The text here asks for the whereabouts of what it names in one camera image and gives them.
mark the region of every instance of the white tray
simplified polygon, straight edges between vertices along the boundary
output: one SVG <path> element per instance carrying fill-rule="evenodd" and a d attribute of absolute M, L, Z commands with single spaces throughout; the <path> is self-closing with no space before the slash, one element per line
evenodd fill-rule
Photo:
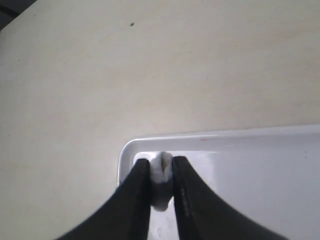
<path fill-rule="evenodd" d="M 118 183 L 139 158 L 186 156 L 227 203 L 291 240 L 320 239 L 320 125 L 163 135 L 122 150 Z M 150 240 L 178 240 L 173 200 L 151 210 Z"/>

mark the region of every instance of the white table surface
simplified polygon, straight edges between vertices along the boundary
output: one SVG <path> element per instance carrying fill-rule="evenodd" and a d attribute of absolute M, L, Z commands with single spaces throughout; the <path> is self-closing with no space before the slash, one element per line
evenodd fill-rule
<path fill-rule="evenodd" d="M 319 12 L 317 0 L 38 0 L 0 32 L 0 239 L 83 221 L 134 137 L 318 124 Z"/>

